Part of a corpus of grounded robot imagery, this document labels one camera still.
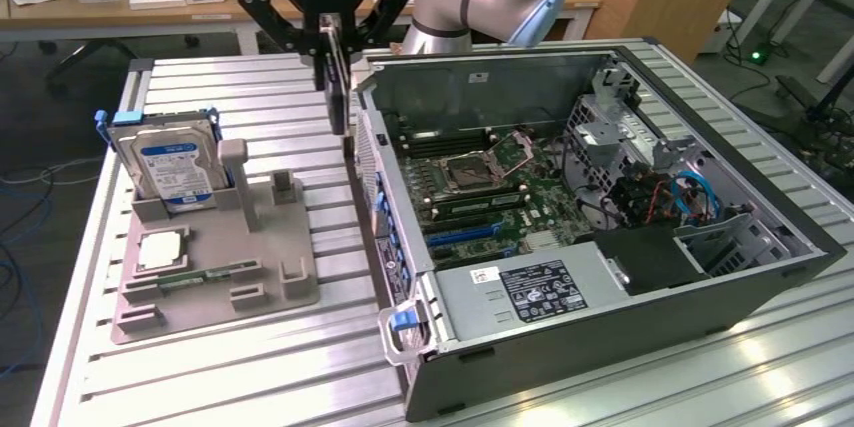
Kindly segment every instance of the hard drive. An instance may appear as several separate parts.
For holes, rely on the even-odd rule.
[[[216,111],[152,116],[120,112],[107,132],[137,199],[163,199],[173,213],[212,206],[213,191],[229,186],[216,154]]]

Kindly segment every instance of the circuit board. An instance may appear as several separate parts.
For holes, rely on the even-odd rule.
[[[546,142],[519,142],[514,148],[514,129],[493,134],[500,148],[485,154],[400,159],[437,269],[564,247],[587,240],[594,230]],[[465,240],[469,234],[477,238]]]

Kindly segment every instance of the warning label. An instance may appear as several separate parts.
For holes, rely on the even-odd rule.
[[[501,282],[524,322],[587,307],[578,285],[559,260],[501,272]]]

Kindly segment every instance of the wooden table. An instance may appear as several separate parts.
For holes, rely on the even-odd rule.
[[[257,54],[255,33],[259,27],[236,0],[152,10],[131,10],[127,0],[99,4],[81,4],[77,0],[54,0],[26,6],[8,4],[8,0],[0,0],[0,42],[233,32],[241,53]],[[372,4],[372,0],[361,3],[356,11],[359,17],[369,14]],[[562,38],[583,37],[598,6],[599,0],[566,1],[560,18],[570,19],[570,22]],[[273,7],[299,27],[301,13],[288,0],[273,0]],[[411,23],[411,13],[412,8],[407,7],[396,23]]]

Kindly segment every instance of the hard drive label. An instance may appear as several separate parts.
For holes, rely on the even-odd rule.
[[[211,197],[205,170],[196,165],[199,146],[193,143],[144,147],[145,169],[163,200],[191,204]]]
[[[587,307],[559,260],[501,272],[501,283],[516,315],[526,323]]]

